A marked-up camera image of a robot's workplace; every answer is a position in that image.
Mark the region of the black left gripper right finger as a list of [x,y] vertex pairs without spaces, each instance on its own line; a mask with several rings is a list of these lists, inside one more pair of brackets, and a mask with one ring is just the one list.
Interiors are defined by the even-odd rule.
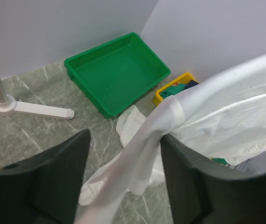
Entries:
[[266,224],[266,174],[223,166],[172,135],[161,154],[176,224]]

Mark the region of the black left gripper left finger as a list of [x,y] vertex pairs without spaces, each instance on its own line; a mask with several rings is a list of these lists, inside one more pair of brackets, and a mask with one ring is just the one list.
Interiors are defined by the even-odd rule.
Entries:
[[44,217],[74,222],[91,134],[82,130],[28,159],[0,168],[0,224],[33,224]]

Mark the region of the white t shirt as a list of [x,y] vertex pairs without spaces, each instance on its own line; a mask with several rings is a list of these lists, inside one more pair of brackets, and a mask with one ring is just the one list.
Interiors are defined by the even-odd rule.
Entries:
[[165,181],[159,142],[166,134],[232,166],[265,152],[266,55],[167,97],[148,117],[130,107],[116,130],[123,150],[82,186],[78,224],[109,224],[126,192],[141,195]]

